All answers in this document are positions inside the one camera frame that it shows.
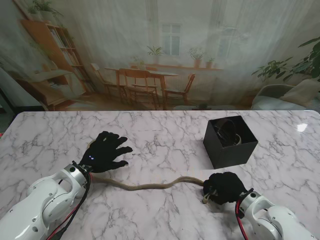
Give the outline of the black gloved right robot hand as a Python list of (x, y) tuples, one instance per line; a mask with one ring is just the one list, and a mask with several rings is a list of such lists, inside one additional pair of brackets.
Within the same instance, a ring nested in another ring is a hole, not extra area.
[(236, 202), (248, 190), (233, 172), (213, 173), (203, 182), (203, 194), (218, 205)]

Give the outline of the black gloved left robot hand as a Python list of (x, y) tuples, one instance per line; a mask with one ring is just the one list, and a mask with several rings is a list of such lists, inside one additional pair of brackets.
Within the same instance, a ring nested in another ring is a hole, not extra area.
[(120, 147), (127, 140), (127, 137), (112, 132), (101, 132), (85, 151), (79, 165), (90, 166), (92, 173), (104, 173), (127, 166), (129, 163), (125, 160), (115, 161), (117, 157), (133, 151), (130, 146)]

